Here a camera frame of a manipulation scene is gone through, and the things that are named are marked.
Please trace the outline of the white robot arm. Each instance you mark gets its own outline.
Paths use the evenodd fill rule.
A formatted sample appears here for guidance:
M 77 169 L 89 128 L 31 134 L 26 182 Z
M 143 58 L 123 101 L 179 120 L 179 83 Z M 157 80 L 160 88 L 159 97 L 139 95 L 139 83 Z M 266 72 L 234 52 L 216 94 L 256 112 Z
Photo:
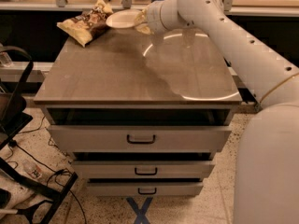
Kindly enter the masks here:
M 219 0 L 155 1 L 136 21 L 156 35 L 201 29 L 262 108 L 238 146 L 234 224 L 299 224 L 299 68 L 227 18 Z

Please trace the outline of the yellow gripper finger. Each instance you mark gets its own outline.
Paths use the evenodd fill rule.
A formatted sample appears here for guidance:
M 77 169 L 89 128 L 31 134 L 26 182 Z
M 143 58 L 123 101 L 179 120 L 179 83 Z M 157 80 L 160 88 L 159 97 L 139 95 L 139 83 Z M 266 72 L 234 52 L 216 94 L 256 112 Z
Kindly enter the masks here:
M 134 19 L 134 25 L 137 26 L 137 25 L 140 25 L 144 22 L 147 21 L 147 10 L 146 9 L 143 9 L 142 11 L 140 11 L 135 19 Z
M 136 26 L 135 29 L 139 33 L 142 33 L 142 34 L 145 34 L 145 35 L 150 35 L 151 34 L 151 29 L 146 24 L 140 24 L 140 25 Z

